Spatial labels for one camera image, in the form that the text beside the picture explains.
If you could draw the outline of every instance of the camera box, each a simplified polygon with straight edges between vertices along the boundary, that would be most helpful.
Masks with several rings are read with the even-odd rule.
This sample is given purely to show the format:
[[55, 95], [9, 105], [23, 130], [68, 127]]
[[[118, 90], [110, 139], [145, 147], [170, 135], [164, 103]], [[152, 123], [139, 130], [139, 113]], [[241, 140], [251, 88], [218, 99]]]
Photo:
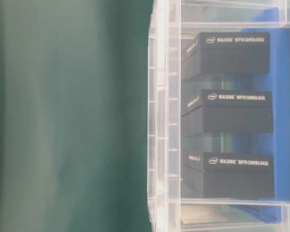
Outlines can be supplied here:
[[182, 80], [269, 72], [268, 32], [201, 32], [182, 51]]
[[182, 103], [182, 136], [212, 132], [273, 132], [269, 91], [202, 89]]
[[197, 198], [274, 197], [273, 156], [192, 152], [182, 155], [183, 183]]

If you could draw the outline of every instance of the green background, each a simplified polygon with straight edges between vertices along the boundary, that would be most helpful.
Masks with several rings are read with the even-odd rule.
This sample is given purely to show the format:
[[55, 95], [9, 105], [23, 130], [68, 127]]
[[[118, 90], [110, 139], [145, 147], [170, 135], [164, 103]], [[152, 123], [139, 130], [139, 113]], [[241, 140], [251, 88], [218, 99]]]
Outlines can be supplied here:
[[149, 232], [152, 0], [0, 0], [0, 232]]

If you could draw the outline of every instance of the transparent plastic container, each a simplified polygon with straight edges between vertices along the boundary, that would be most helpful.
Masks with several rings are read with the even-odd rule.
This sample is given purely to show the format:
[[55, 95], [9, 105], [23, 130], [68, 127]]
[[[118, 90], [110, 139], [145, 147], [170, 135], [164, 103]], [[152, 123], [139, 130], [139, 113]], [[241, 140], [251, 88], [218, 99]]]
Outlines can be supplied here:
[[290, 0], [154, 1], [147, 193], [154, 232], [290, 232]]

